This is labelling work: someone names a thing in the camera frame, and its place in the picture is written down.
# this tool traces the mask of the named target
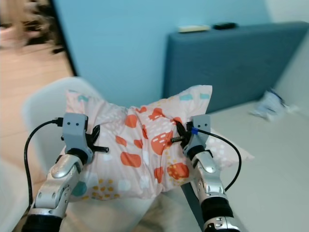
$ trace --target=blue wall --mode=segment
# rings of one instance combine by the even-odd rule
[[[263,0],[55,0],[77,72],[111,103],[160,99],[167,35],[180,25],[269,21]]]

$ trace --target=pillowcase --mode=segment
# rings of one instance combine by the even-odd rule
[[[180,144],[170,139],[178,135],[176,121],[185,124],[206,112],[211,94],[211,86],[194,86],[168,99],[126,109],[68,91],[67,112],[88,116],[87,133],[100,125],[95,145],[110,148],[109,153],[96,152],[84,167],[71,200],[147,199],[190,182],[192,165]],[[221,169],[238,163],[235,151],[222,141],[210,137],[206,145]],[[253,158],[239,151],[243,160]]]

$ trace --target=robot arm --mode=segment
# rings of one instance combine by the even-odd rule
[[[187,131],[181,123],[177,123],[180,137],[173,138],[172,142],[182,142],[183,153],[194,168],[198,200],[205,222],[204,232],[240,232],[220,179],[220,169],[211,152],[205,150],[208,135],[199,133],[196,128],[210,132],[210,116],[192,117],[191,122],[187,123]]]
[[[58,232],[83,166],[92,161],[94,151],[108,152],[107,147],[93,145],[99,135],[99,127],[95,127],[89,135],[86,134],[87,125],[86,115],[65,114],[61,139],[65,141],[66,154],[60,156],[48,172],[22,232]]]

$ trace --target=gray headboard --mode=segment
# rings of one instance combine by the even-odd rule
[[[169,36],[164,98],[212,85],[207,113],[253,101],[274,87],[306,35],[293,22]]]

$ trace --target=chair backrest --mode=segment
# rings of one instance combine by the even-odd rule
[[[22,116],[29,133],[46,121],[63,117],[68,89],[101,98],[101,95],[82,78],[67,77],[55,81],[31,95],[24,103]],[[62,129],[53,124],[41,128],[31,140],[45,174],[55,164],[65,145],[60,139],[61,135]]]

